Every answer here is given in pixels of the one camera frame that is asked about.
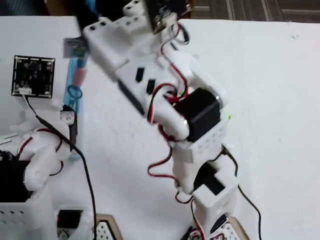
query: sticker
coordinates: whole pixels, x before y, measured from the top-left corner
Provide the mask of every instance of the sticker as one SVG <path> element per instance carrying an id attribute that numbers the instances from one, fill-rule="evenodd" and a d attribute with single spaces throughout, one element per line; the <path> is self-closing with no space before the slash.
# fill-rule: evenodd
<path id="1" fill-rule="evenodd" d="M 89 52 L 87 44 L 81 36 L 77 38 L 65 38 L 63 49 L 63 57 L 65 59 L 84 58 Z"/>

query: floor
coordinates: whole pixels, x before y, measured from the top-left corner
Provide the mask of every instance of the floor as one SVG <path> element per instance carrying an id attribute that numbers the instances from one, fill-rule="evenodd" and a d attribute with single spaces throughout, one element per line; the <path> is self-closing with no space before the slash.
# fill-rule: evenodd
<path id="1" fill-rule="evenodd" d="M 195 0 L 195 19 L 320 23 L 319 0 Z"/>

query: white table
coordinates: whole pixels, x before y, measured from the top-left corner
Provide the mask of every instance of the white table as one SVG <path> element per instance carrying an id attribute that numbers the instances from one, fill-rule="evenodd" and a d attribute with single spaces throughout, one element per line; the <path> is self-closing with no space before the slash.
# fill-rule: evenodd
<path id="1" fill-rule="evenodd" d="M 317 239 L 320 25 L 183 23 L 191 34 L 186 50 L 229 93 L 232 119 L 226 142 L 238 160 L 243 190 L 261 210 L 263 239 Z M 56 57 L 63 64 L 56 66 L 55 81 L 64 81 L 68 62 L 61 59 L 61 44 L 64 37 L 78 34 L 73 18 L 0 17 L 0 31 L 1 81 L 11 82 L 8 62 L 15 54 Z M 8 109 L 4 103 L 11 101 L 8 91 L 0 89 L 1 124 Z M 171 180 L 147 175 L 148 164 L 167 155 L 165 141 L 91 61 L 83 93 L 83 151 L 97 211 L 114 215 L 126 240 L 178 239 L 191 223 L 190 206 L 175 202 Z M 232 172 L 231 161 L 226 158 L 225 164 Z M 159 171 L 171 167 L 168 163 Z M 57 205 L 90 203 L 81 161 L 67 164 L 51 182 Z M 258 216 L 240 194 L 234 215 L 257 239 Z"/>

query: black wire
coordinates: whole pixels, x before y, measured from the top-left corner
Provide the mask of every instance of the black wire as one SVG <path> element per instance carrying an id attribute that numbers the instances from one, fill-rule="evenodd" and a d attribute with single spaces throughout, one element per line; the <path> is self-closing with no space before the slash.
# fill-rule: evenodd
<path id="1" fill-rule="evenodd" d="M 56 176 L 58 175 L 59 173 L 61 173 L 62 169 L 64 168 L 64 162 L 63 161 L 60 161 L 60 164 L 61 164 L 61 167 L 59 169 L 59 171 L 57 171 L 56 173 L 53 173 L 53 174 L 50 174 L 49 176 L 52 177 L 52 176 Z"/>
<path id="2" fill-rule="evenodd" d="M 62 230 L 62 232 L 64 232 L 64 233 L 65 233 L 65 235 L 66 235 L 66 237 L 67 237 L 67 238 L 69 238 L 69 237 L 70 237 L 70 236 L 69 236 L 69 233 L 68 233 L 66 230 L 64 230 L 64 229 L 63 229 L 63 230 Z"/>
<path id="3" fill-rule="evenodd" d="M 41 124 L 46 126 L 48 129 L 50 129 L 54 134 L 56 134 L 58 137 L 60 137 L 64 142 L 66 142 L 68 145 L 71 146 L 72 149 L 74 149 L 81 157 L 83 166 L 84 166 L 84 171 L 85 171 L 85 176 L 86 180 L 88 182 L 89 190 L 90 190 L 90 195 L 91 195 L 91 200 L 92 200 L 92 208 L 93 208 L 93 235 L 94 238 L 93 240 L 97 240 L 97 212 L 96 212 L 96 201 L 95 201 L 95 195 L 94 195 L 94 190 L 92 188 L 91 180 L 90 180 L 90 175 L 89 175 L 89 170 L 87 166 L 87 161 L 84 156 L 84 154 L 65 136 L 63 135 L 59 130 L 57 130 L 54 126 L 52 126 L 49 122 L 41 118 L 40 116 L 37 115 L 36 111 L 33 109 L 33 107 L 30 105 L 28 97 L 25 97 L 27 104 L 29 107 L 32 109 L 32 111 L 35 114 L 35 117 L 39 120 Z"/>
<path id="4" fill-rule="evenodd" d="M 234 175 L 237 177 L 238 176 L 238 169 L 239 169 L 239 165 L 236 161 L 236 159 L 234 158 L 234 156 L 229 152 L 229 150 L 222 145 L 222 154 L 227 155 L 234 163 L 235 169 L 234 169 Z M 259 216 L 259 220 L 258 220 L 258 234 L 259 234 L 259 240 L 262 240 L 261 237 L 261 213 L 259 211 L 259 209 L 257 208 L 257 206 L 247 197 L 247 195 L 245 195 L 245 193 L 242 191 L 240 185 L 238 185 L 238 189 L 240 191 L 240 193 L 242 194 L 242 196 L 248 201 L 248 203 L 256 210 L 256 212 L 258 213 Z"/>

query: circuit board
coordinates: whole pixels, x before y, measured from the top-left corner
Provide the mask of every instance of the circuit board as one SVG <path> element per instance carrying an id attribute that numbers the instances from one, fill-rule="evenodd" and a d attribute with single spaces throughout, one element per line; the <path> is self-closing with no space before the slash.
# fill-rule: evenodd
<path id="1" fill-rule="evenodd" d="M 190 0 L 145 0 L 144 2 L 155 34 L 166 27 L 162 20 L 171 13 L 176 13 L 177 19 L 180 19 L 192 11 Z"/>
<path id="2" fill-rule="evenodd" d="M 55 62 L 55 58 L 15 55 L 11 95 L 51 99 Z"/>

